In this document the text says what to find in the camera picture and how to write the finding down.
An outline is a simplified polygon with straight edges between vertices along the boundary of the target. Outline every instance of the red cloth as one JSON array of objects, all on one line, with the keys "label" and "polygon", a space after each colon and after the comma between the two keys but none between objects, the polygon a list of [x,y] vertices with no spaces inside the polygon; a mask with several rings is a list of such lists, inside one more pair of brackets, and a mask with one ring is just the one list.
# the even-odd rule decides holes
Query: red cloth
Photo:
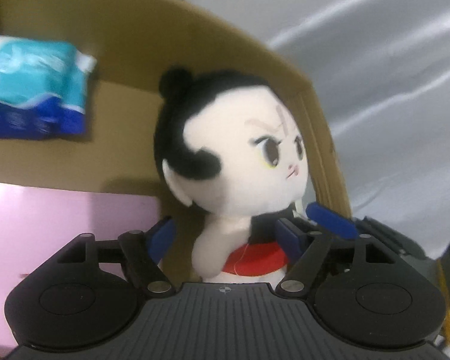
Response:
[{"label": "red cloth", "polygon": [[245,244],[228,256],[222,271],[240,276],[263,276],[287,263],[287,256],[277,242]]}]

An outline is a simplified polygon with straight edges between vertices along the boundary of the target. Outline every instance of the doll's head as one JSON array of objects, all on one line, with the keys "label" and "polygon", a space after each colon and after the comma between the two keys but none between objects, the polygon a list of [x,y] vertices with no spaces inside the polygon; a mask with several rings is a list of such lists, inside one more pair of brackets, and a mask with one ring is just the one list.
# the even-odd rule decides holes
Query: doll's head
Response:
[{"label": "doll's head", "polygon": [[303,139],[267,81],[236,71],[162,76],[155,161],[173,194],[217,215],[255,216],[300,199]]}]

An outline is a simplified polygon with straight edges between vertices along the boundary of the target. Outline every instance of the pink paper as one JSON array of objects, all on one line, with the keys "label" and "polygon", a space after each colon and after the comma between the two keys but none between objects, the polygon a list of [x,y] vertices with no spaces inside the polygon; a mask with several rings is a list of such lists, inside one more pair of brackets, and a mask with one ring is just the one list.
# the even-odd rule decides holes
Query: pink paper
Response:
[{"label": "pink paper", "polygon": [[[146,231],[159,219],[150,196],[74,192],[0,183],[0,356],[17,344],[3,306],[22,279],[80,233],[116,239],[128,230]],[[101,268],[121,274],[117,264]]]}]

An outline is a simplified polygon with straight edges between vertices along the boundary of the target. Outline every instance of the wet wipes package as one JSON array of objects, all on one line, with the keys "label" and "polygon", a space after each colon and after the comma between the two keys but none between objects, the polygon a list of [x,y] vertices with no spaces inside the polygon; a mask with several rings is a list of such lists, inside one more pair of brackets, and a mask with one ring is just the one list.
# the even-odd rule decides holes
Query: wet wipes package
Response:
[{"label": "wet wipes package", "polygon": [[0,36],[0,138],[84,133],[94,66],[66,42]]}]

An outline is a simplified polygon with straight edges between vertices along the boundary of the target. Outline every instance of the black hair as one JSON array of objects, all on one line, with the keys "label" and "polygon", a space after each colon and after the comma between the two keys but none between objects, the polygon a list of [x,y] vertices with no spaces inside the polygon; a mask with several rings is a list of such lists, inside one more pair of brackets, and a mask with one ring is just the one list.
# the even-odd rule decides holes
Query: black hair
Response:
[{"label": "black hair", "polygon": [[192,180],[212,179],[220,173],[220,159],[201,149],[193,152],[183,139],[185,123],[225,91],[265,85],[260,77],[235,70],[220,70],[193,78],[182,68],[174,67],[162,75],[159,92],[165,103],[160,111],[154,136],[155,164],[163,177],[162,161],[181,176]]}]

